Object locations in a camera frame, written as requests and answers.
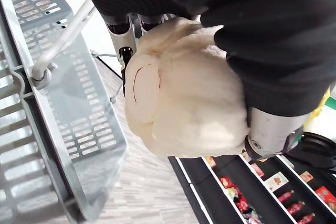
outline yellow object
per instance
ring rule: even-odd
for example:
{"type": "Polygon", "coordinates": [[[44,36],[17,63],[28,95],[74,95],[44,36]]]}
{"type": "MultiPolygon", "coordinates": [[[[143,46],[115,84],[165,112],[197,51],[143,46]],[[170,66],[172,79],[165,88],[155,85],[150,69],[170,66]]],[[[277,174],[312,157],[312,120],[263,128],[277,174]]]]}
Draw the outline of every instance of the yellow object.
{"type": "Polygon", "coordinates": [[[324,106],[324,104],[326,103],[327,99],[330,97],[330,89],[328,89],[326,91],[326,93],[324,94],[323,98],[322,98],[322,101],[320,102],[319,106],[313,110],[313,112],[310,114],[309,118],[306,120],[306,122],[304,123],[304,129],[307,128],[308,124],[310,124],[310,122],[318,117],[322,111],[322,108],[324,106]]]}

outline store shelf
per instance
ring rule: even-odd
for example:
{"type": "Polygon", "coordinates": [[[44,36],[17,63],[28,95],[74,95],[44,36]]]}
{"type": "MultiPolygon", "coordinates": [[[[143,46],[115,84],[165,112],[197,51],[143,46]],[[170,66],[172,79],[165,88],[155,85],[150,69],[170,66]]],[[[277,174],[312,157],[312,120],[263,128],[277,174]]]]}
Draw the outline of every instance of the store shelf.
{"type": "Polygon", "coordinates": [[[214,173],[219,177],[228,176],[239,187],[247,202],[262,216],[264,223],[296,223],[242,157],[234,157],[214,157],[216,164],[226,163],[225,166],[214,167],[214,173]]]}
{"type": "Polygon", "coordinates": [[[208,170],[210,171],[211,175],[214,177],[216,183],[218,184],[218,186],[220,187],[220,189],[222,190],[223,194],[225,195],[225,197],[229,200],[229,202],[231,203],[233,209],[236,211],[236,213],[239,215],[240,219],[242,220],[242,222],[245,222],[244,217],[242,216],[242,214],[240,213],[239,209],[236,207],[236,205],[234,204],[234,202],[231,200],[230,196],[227,194],[226,189],[224,188],[223,184],[219,181],[219,178],[217,177],[217,175],[214,173],[214,171],[212,170],[212,168],[209,166],[208,162],[205,160],[205,158],[202,157],[202,160],[205,164],[205,166],[208,168],[208,170]]]}
{"type": "Polygon", "coordinates": [[[279,207],[283,210],[285,215],[292,221],[292,223],[296,223],[295,219],[292,217],[292,215],[289,214],[289,212],[286,210],[286,208],[283,206],[283,204],[278,200],[278,198],[272,193],[272,191],[265,185],[262,178],[257,174],[257,172],[250,166],[250,164],[244,159],[242,155],[239,155],[240,159],[245,163],[245,165],[249,168],[251,173],[259,180],[259,182],[265,187],[265,189],[268,191],[270,196],[274,199],[274,201],[279,205],[279,207]]]}
{"type": "Polygon", "coordinates": [[[214,224],[223,224],[223,221],[245,224],[242,215],[223,193],[202,158],[180,158],[179,160],[214,224]]]}
{"type": "Polygon", "coordinates": [[[200,224],[214,224],[179,158],[168,158],[200,224]]]}
{"type": "MultiPolygon", "coordinates": [[[[317,193],[315,193],[315,191],[299,176],[299,174],[292,168],[292,167],[290,167],[288,164],[287,164],[287,162],[281,157],[281,156],[279,156],[279,155],[277,155],[277,158],[287,167],[287,169],[289,169],[295,176],[296,176],[296,178],[297,178],[297,180],[299,180],[302,184],[303,184],[303,186],[305,187],[305,188],[307,188],[310,192],[311,192],[311,194],[312,195],[314,195],[315,197],[316,197],[316,199],[322,204],[322,205],[324,205],[324,207],[325,207],[325,209],[327,209],[333,216],[334,216],[334,218],[335,218],[335,223],[336,223],[336,214],[330,209],[330,207],[317,195],[317,193]]],[[[294,162],[294,167],[296,167],[295,169],[298,169],[298,170],[302,170],[302,167],[300,167],[299,168],[299,164],[298,163],[295,163],[294,162]]],[[[334,187],[333,186],[329,186],[329,188],[328,189],[331,189],[331,191],[335,191],[334,190],[334,187]]]]}
{"type": "Polygon", "coordinates": [[[290,199],[284,202],[286,208],[299,201],[303,201],[305,206],[293,217],[299,220],[305,215],[315,213],[313,224],[335,223],[335,214],[331,209],[318,197],[318,195],[295,173],[295,171],[280,156],[269,158],[265,162],[256,161],[256,164],[264,172],[262,180],[267,180],[277,172],[282,172],[289,180],[288,183],[274,191],[276,197],[293,190],[294,194],[290,199]]]}

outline fluffy white fur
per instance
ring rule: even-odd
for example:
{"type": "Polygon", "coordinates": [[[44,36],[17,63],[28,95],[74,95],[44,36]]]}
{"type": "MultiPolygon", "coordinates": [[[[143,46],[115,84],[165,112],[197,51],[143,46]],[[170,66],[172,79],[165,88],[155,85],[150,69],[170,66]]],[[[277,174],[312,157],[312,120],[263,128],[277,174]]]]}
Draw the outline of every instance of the fluffy white fur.
{"type": "Polygon", "coordinates": [[[220,27],[183,18],[145,34],[126,69],[130,129],[157,156],[239,154],[248,134],[243,87],[215,46],[220,27]]]}

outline black cloth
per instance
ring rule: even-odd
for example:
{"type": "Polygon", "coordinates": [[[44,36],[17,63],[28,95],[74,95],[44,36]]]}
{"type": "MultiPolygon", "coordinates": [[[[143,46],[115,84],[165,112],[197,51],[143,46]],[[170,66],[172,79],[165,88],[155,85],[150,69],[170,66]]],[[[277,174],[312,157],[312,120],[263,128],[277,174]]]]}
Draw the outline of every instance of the black cloth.
{"type": "Polygon", "coordinates": [[[274,115],[314,110],[336,80],[336,0],[176,0],[206,11],[247,104],[274,115]]]}

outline black shelf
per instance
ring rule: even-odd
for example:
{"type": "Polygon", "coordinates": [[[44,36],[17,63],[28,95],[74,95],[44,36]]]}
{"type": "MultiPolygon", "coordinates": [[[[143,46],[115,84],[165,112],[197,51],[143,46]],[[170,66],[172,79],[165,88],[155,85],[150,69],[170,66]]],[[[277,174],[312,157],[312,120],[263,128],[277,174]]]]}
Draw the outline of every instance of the black shelf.
{"type": "Polygon", "coordinates": [[[265,162],[257,161],[256,164],[265,173],[262,177],[267,180],[277,172],[282,172],[283,175],[289,180],[288,183],[277,189],[274,194],[276,197],[293,190],[292,197],[284,202],[286,208],[299,201],[303,201],[305,206],[301,211],[294,215],[296,220],[301,219],[303,216],[315,213],[315,217],[311,224],[327,224],[336,223],[335,217],[331,210],[325,207],[318,196],[301,181],[299,176],[291,171],[278,157],[269,158],[265,162]]]}
{"type": "Polygon", "coordinates": [[[228,176],[239,187],[247,202],[262,216],[264,223],[295,223],[241,157],[234,155],[233,159],[232,155],[223,155],[214,157],[214,160],[216,163],[226,163],[225,166],[214,167],[216,175],[228,176]]]}
{"type": "Polygon", "coordinates": [[[314,178],[307,182],[307,185],[316,191],[321,186],[325,186],[333,195],[336,195],[336,180],[332,174],[329,174],[323,170],[318,170],[306,165],[302,165],[298,162],[292,161],[294,165],[294,170],[298,175],[303,172],[308,171],[314,178]]]}
{"type": "MultiPolygon", "coordinates": [[[[214,224],[245,223],[241,213],[227,196],[223,185],[218,180],[219,177],[224,176],[228,176],[239,187],[247,202],[262,216],[262,221],[265,224],[296,223],[297,220],[311,213],[314,213],[315,217],[310,224],[336,224],[335,213],[314,192],[319,187],[325,186],[333,195],[336,195],[336,178],[333,175],[309,169],[296,162],[293,162],[295,166],[295,170],[293,170],[281,157],[269,158],[265,162],[255,162],[264,172],[262,178],[241,156],[237,155],[214,157],[216,167],[213,169],[202,158],[181,158],[179,160],[190,180],[187,184],[181,183],[182,187],[194,186],[211,222],[214,224]],[[299,176],[306,170],[314,177],[308,184],[299,176]],[[282,172],[289,182],[272,193],[264,181],[277,172],[282,172]],[[291,190],[294,191],[292,197],[284,201],[283,204],[280,203],[277,197],[291,190]],[[303,201],[305,206],[292,217],[286,208],[299,201],[303,201]]],[[[186,189],[185,192],[188,197],[190,189],[186,189]]],[[[201,224],[209,223],[205,222],[202,217],[198,217],[198,219],[201,224]]]]}
{"type": "Polygon", "coordinates": [[[212,176],[211,172],[208,170],[201,158],[176,159],[175,157],[169,157],[169,160],[188,200],[193,201],[191,206],[200,224],[223,224],[223,220],[226,220],[227,223],[244,223],[242,217],[238,215],[234,209],[233,203],[230,202],[223,194],[215,178],[212,176]],[[177,160],[180,160],[183,168],[185,169],[187,179],[183,178],[186,176],[185,174],[182,175],[183,171],[177,160]],[[199,203],[195,203],[195,200],[197,199],[194,194],[190,194],[190,187],[193,187],[196,190],[210,220],[208,220],[206,215],[202,213],[203,211],[199,203]]]}

